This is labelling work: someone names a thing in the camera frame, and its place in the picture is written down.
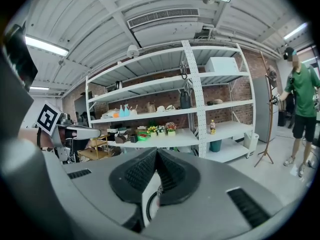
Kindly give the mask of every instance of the shorts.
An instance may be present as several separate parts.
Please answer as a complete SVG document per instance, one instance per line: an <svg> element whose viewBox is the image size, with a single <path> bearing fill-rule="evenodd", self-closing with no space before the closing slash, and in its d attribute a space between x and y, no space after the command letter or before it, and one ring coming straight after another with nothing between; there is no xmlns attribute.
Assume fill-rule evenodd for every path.
<svg viewBox="0 0 320 240"><path fill-rule="evenodd" d="M304 137L306 141L312 142L315 136L316 123L317 123L316 117L305 117L305 116L296 114L295 120L294 120L294 127L292 130L293 137L296 139L301 139L305 130Z"/></svg>

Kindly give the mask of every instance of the wooden coat stand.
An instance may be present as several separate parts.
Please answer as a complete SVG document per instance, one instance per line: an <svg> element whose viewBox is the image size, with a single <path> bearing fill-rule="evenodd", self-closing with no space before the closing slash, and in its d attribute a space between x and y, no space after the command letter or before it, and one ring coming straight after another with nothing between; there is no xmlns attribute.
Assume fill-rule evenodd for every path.
<svg viewBox="0 0 320 240"><path fill-rule="evenodd" d="M269 91L270 91L270 97L272 99L272 86L270 84L270 81L269 81L269 78L268 78L268 67L267 67L267 64L266 64L266 61L265 61L265 58L264 58L264 55L262 54L262 52L260 51L260 54L261 54L261 58L263 60L263 64L264 64L264 68L265 68L265 78L269 84ZM269 147L269 143L270 143L270 137L271 137L271 130L272 130L272 124L273 124L273 120L274 120L274 105L269 102L269 113L270 113L270 125L269 125L269 135L268 135L268 139L266 141L266 146L265 146L265 150L263 152L260 152L258 155L262 154L263 155L260 157L259 161L255 164L254 167L256 167L259 162L261 161L261 159L264 157L264 156L268 156L271 160L271 163L274 164L274 161L272 161L272 158L271 156L269 155L268 153L268 147Z"/></svg>

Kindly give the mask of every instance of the cap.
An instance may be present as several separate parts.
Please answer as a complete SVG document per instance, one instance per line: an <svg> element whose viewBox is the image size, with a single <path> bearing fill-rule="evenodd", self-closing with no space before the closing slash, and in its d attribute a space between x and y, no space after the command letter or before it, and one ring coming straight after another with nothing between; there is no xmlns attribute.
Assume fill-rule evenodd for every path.
<svg viewBox="0 0 320 240"><path fill-rule="evenodd" d="M292 57L292 55L296 55L297 52L292 47L287 47L284 50L283 59L287 60L288 58Z"/></svg>
<svg viewBox="0 0 320 240"><path fill-rule="evenodd" d="M272 66L269 66L269 68L267 70L267 77L268 77L272 87L276 88L278 86L277 85L277 72Z"/></svg>

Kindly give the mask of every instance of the man in green shirt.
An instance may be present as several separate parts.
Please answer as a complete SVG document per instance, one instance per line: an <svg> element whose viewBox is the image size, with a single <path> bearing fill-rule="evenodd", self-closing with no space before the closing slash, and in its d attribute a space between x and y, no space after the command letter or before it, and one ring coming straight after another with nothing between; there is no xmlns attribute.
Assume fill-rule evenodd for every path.
<svg viewBox="0 0 320 240"><path fill-rule="evenodd" d="M320 80L312 67L307 68L300 62L297 52L293 48L287 47L283 57L292 63L292 72L287 79L284 92L281 95L275 95L271 102L284 101L291 91L294 91L296 95L295 122L292 131L295 141L292 155L283 165L288 166L295 161L300 140L305 130L306 145L303 153L303 163L299 167L299 176L302 177L315 135L317 114L313 97L315 87L320 87Z"/></svg>

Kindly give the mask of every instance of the refrigerator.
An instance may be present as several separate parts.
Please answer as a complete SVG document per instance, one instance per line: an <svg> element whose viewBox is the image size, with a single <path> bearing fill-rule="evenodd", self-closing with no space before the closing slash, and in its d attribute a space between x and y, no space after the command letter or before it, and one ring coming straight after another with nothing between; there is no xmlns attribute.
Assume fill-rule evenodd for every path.
<svg viewBox="0 0 320 240"><path fill-rule="evenodd" d="M272 141L277 134L278 127L278 115L279 108L277 105L273 105L273 121L272 127L270 129L270 109L269 109L269 100L270 90L268 79L265 76L258 77L252 80L253 89L255 95L255 133L259 135L259 140L267 142L269 131L271 131L270 141ZM272 90L272 95L278 93L277 88Z"/></svg>

